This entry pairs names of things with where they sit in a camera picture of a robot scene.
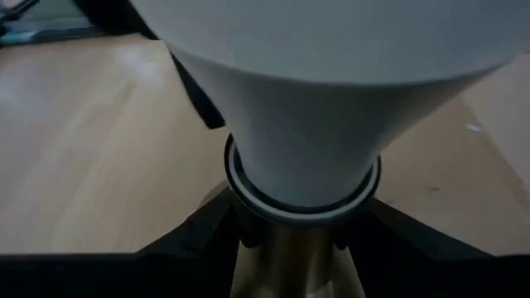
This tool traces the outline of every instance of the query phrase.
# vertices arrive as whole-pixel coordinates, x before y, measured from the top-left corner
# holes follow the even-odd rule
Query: metal ring
[[[379,178],[381,176],[381,161],[376,159],[371,170],[368,172],[368,182],[364,184],[361,191],[356,190],[356,196],[347,201],[347,203],[338,206],[335,209],[329,209],[320,213],[299,213],[290,210],[280,209],[277,206],[267,204],[267,200],[260,197],[263,194],[253,190],[250,181],[242,169],[238,171],[237,163],[240,162],[232,136],[229,137],[224,149],[224,166],[229,179],[230,186],[238,195],[239,199],[247,208],[254,213],[280,224],[290,224],[301,227],[315,227],[335,225],[347,220],[362,205],[372,198],[377,189]]]

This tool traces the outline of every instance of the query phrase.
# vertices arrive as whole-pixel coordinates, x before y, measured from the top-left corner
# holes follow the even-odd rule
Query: black base
[[[231,195],[137,253],[0,257],[0,293],[229,297],[240,236]],[[368,298],[530,296],[530,257],[492,257],[375,199],[347,227]]]

